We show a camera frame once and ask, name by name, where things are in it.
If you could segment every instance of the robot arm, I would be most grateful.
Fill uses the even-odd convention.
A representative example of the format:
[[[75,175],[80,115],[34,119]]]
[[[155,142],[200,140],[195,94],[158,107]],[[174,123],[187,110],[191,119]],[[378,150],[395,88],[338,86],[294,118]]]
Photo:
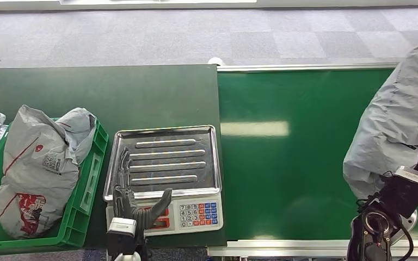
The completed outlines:
[[[406,260],[413,252],[413,240],[402,222],[418,206],[418,171],[400,167],[385,186],[367,200],[358,200],[358,213],[352,221],[352,237],[347,261],[388,261],[394,237],[402,231],[409,240]]]
[[[114,261],[147,261],[144,232],[169,207],[172,189],[166,189],[151,209],[138,208],[129,183],[129,164],[129,151],[125,148],[113,191],[114,218],[107,231],[107,250]]]
[[[401,217],[408,218],[418,206],[418,46],[364,111],[343,174],[357,198],[364,198],[357,201],[348,260],[391,260],[397,233],[410,241],[405,260],[412,239]]]

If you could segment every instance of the dark green table surface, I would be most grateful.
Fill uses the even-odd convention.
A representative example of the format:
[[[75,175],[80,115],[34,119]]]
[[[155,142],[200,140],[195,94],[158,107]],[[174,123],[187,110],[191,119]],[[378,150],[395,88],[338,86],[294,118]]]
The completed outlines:
[[[92,69],[83,70],[93,76]],[[103,75],[117,76],[119,69],[104,70]],[[134,67],[122,67],[121,70],[134,70]],[[223,245],[225,239],[348,239],[349,223],[356,214],[356,205],[342,178],[342,160],[361,113],[391,71],[328,69],[218,73],[225,230],[160,237],[152,241],[153,245],[211,246]],[[56,75],[47,73],[48,78]],[[86,86],[90,84],[95,89],[98,83],[81,80],[86,74],[77,76],[80,82],[71,87],[73,90],[81,88],[98,101],[88,109],[99,116],[111,135],[110,126],[117,125],[112,108],[120,105],[104,104],[99,97],[110,95],[108,86],[115,77],[103,80],[104,90],[97,94]],[[8,79],[0,80],[1,84],[12,81],[7,73],[0,77]],[[52,85],[64,83],[60,87],[63,91],[70,86],[68,80],[51,78],[55,82]],[[60,100],[55,90],[41,92],[36,86],[24,94],[16,90],[1,91],[2,88],[0,111],[8,115],[15,115],[18,108],[14,99],[42,109],[47,106],[46,102],[51,102],[50,114],[54,116],[63,113],[69,105],[85,106],[75,97]],[[239,126],[253,126],[254,131],[244,132]],[[286,130],[266,130],[265,133],[270,135],[262,135],[256,126],[282,126]],[[101,198],[102,190],[97,190],[97,199]],[[103,217],[104,214],[93,216],[89,228],[104,228]],[[418,223],[413,236],[418,239]],[[103,240],[92,237],[103,238],[103,234],[91,229],[87,247],[102,246]]]

